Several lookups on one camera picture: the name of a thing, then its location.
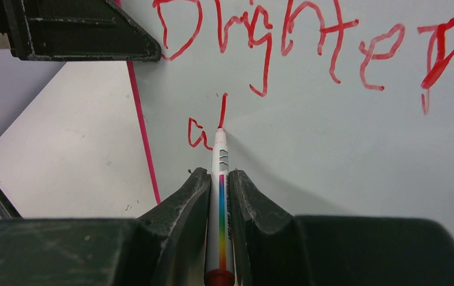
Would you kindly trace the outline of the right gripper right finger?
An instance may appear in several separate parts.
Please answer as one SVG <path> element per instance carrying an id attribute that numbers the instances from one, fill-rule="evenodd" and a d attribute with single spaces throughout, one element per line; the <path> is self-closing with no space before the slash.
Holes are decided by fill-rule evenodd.
<path id="1" fill-rule="evenodd" d="M 229 175 L 240 285 L 454 285 L 454 239 L 428 219 L 294 216 Z"/>

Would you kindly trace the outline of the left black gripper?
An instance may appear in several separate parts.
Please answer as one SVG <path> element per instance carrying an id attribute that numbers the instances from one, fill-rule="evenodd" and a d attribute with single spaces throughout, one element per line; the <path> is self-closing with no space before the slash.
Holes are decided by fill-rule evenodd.
<path id="1" fill-rule="evenodd" d="M 27 61 L 161 59 L 157 40 L 115 1 L 0 1 L 0 49 Z"/>

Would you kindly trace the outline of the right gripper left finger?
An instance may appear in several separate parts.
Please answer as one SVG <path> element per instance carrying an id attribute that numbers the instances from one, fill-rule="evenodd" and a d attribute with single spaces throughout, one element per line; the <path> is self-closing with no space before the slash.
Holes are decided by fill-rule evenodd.
<path id="1" fill-rule="evenodd" d="M 202 285 L 211 177 L 137 218 L 2 219 L 0 285 Z"/>

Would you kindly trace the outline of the white whiteboard marker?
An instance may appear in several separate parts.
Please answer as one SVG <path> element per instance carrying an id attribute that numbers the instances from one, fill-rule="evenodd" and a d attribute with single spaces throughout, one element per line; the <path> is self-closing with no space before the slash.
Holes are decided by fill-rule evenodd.
<path id="1" fill-rule="evenodd" d="M 235 284 L 228 158 L 226 133 L 219 128 L 212 151 L 205 285 Z"/>

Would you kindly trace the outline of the pink framed whiteboard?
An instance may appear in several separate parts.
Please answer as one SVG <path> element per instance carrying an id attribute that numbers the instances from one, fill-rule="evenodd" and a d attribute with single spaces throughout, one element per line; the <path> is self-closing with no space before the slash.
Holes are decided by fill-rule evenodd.
<path id="1" fill-rule="evenodd" d="M 454 1 L 123 1 L 159 199 L 214 134 L 294 214 L 424 217 L 454 236 Z"/>

